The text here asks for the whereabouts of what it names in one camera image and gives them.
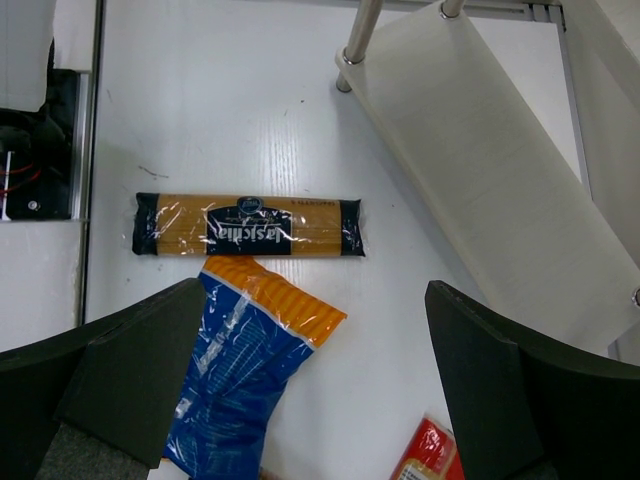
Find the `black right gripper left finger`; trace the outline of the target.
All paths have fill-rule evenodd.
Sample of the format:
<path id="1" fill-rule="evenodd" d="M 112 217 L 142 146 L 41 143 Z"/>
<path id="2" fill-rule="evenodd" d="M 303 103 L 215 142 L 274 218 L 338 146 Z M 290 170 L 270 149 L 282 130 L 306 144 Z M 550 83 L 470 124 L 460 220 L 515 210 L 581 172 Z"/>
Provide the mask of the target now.
<path id="1" fill-rule="evenodd" d="M 4 479 L 145 479 L 157 468 L 205 304 L 188 278 L 1 354 Z"/>

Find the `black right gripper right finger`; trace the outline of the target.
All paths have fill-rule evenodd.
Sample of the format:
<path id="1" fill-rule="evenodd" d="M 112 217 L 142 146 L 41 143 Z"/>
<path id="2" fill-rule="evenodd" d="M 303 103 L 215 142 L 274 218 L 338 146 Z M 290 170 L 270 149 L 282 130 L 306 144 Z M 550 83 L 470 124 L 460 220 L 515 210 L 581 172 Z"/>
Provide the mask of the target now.
<path id="1" fill-rule="evenodd" d="M 636 479 L 639 369 L 429 282 L 429 333 L 467 479 Z"/>

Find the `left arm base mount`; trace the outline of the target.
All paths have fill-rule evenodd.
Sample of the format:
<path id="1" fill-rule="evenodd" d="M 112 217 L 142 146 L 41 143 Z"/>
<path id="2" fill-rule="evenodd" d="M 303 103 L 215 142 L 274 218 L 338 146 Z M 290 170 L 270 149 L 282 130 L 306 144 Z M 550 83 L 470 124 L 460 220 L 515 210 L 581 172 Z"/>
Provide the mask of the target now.
<path id="1" fill-rule="evenodd" d="M 45 102 L 36 112 L 1 111 L 1 219 L 79 217 L 86 163 L 90 75 L 59 68 L 49 49 Z"/>

